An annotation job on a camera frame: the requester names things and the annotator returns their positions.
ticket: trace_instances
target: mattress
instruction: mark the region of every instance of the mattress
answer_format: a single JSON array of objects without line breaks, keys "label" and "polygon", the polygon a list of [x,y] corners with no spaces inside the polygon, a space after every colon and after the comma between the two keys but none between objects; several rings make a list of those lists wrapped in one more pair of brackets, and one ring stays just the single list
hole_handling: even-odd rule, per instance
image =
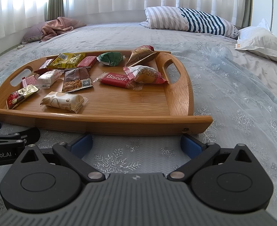
[{"label": "mattress", "polygon": [[[274,193],[267,210],[277,219],[277,63],[236,51],[235,43],[223,36],[151,30],[138,23],[88,25],[0,56],[0,84],[21,65],[60,52],[133,49],[148,44],[157,50],[170,50],[191,78],[194,114],[212,115],[214,119],[204,133],[195,137],[225,148],[245,143],[273,181]],[[173,65],[168,68],[168,75],[172,82],[179,77]],[[3,123],[0,134],[20,129]],[[41,129],[37,145],[49,148],[78,136]],[[190,160],[181,151],[180,136],[93,138],[93,148],[83,160],[107,176],[115,172],[168,174]],[[9,167],[0,166],[0,181]],[[0,196],[0,215],[4,211]]]}]

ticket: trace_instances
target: purple pillow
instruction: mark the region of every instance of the purple pillow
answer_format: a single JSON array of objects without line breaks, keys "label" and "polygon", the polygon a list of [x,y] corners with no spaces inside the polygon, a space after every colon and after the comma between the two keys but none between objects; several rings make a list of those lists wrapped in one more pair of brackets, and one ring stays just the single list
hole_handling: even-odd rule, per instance
[{"label": "purple pillow", "polygon": [[29,28],[26,32],[26,34],[23,36],[22,38],[22,44],[25,43],[29,43],[29,42],[33,42],[33,41],[37,41],[37,40],[41,40],[42,39],[42,32],[41,32],[41,28],[47,23],[46,22],[40,22],[37,25],[32,26],[31,28]]}]

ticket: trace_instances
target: biscoff package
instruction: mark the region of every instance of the biscoff package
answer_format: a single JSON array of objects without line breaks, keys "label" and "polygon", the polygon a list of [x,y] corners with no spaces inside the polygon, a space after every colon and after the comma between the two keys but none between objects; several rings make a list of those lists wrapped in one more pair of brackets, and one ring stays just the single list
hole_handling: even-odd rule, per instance
[{"label": "biscoff package", "polygon": [[166,82],[160,72],[149,66],[136,65],[129,68],[124,67],[123,70],[129,80],[134,80],[138,83],[162,84]]},{"label": "biscoff package", "polygon": [[63,92],[50,92],[42,100],[40,105],[48,105],[51,107],[74,111],[78,113],[80,108],[87,103],[88,99],[79,94],[70,94]]},{"label": "biscoff package", "polygon": [[61,53],[47,66],[49,69],[75,68],[85,58],[85,53]]},{"label": "biscoff package", "polygon": [[12,92],[8,99],[6,100],[6,106],[8,110],[15,109],[20,105],[25,99],[31,96],[33,93],[37,92],[39,89],[34,85],[28,85],[18,91]]},{"label": "biscoff package", "polygon": [[62,72],[56,69],[45,72],[38,77],[34,85],[42,89],[50,88],[50,86],[52,86],[54,82],[60,78],[61,75]]},{"label": "biscoff package", "polygon": [[126,57],[120,52],[107,52],[99,55],[97,60],[108,66],[117,66]]},{"label": "biscoff package", "polygon": [[41,67],[38,70],[35,70],[34,73],[37,73],[38,75],[42,75],[45,72],[48,72],[52,69],[48,69],[47,67],[52,63],[53,59],[47,59],[43,65],[41,65]]},{"label": "biscoff package", "polygon": [[94,66],[96,61],[97,61],[96,56],[87,56],[77,65],[77,67],[84,67],[84,66],[92,67]]},{"label": "biscoff package", "polygon": [[90,68],[81,67],[75,69],[66,69],[62,92],[73,92],[87,87],[92,87],[90,76],[88,74]]},{"label": "biscoff package", "polygon": [[34,75],[32,75],[32,76],[28,76],[28,77],[23,77],[21,85],[22,85],[22,87],[26,87],[31,84],[34,85],[35,82],[36,82],[36,78]]},{"label": "biscoff package", "polygon": [[153,60],[156,56],[153,46],[144,45],[137,47],[131,51],[131,56],[126,64],[127,67],[132,67],[138,64],[144,64]]},{"label": "biscoff package", "polygon": [[142,84],[139,84],[133,80],[129,80],[129,78],[126,75],[110,72],[104,72],[102,75],[100,75],[94,80],[94,82],[96,81],[99,81],[100,83],[107,85],[133,89],[136,91],[141,90],[143,88]]}]

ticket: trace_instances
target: wooden surface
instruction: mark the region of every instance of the wooden surface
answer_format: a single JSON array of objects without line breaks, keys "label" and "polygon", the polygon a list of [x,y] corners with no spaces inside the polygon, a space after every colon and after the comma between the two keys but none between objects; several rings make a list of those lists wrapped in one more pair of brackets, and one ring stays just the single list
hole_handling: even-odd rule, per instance
[{"label": "wooden surface", "polygon": [[[86,52],[86,56],[98,56],[104,52],[106,51]],[[89,72],[91,80],[104,72],[124,74],[122,68],[126,65],[131,51],[120,52],[126,59],[118,66],[111,67],[96,62]],[[40,89],[15,110],[6,110],[5,101],[9,94],[21,88],[19,85],[11,86],[11,80],[24,69],[35,71],[46,59],[56,57],[57,55],[52,55],[25,64],[0,86],[0,121],[52,130],[119,135],[171,135],[179,134],[183,129],[188,133],[201,133],[212,122],[210,116],[188,116],[193,114],[191,81],[183,64],[169,52],[158,52],[157,57],[147,65],[157,69],[168,79],[166,68],[174,63],[180,78],[173,84],[144,84],[142,90],[134,91],[95,82],[93,87],[71,92],[89,99],[78,114],[40,106],[41,99],[49,92],[61,92],[64,79],[62,75],[49,89]]]}]

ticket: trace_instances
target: pink blanket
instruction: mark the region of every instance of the pink blanket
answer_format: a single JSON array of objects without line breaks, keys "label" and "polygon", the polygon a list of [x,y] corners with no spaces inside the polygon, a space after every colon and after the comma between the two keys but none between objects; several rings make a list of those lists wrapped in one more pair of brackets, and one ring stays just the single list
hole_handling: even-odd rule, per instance
[{"label": "pink blanket", "polygon": [[66,17],[58,17],[57,19],[47,22],[41,28],[41,32],[43,33],[41,41],[49,40],[55,36],[70,32],[73,29],[82,26],[85,26],[85,24],[81,21]]}]

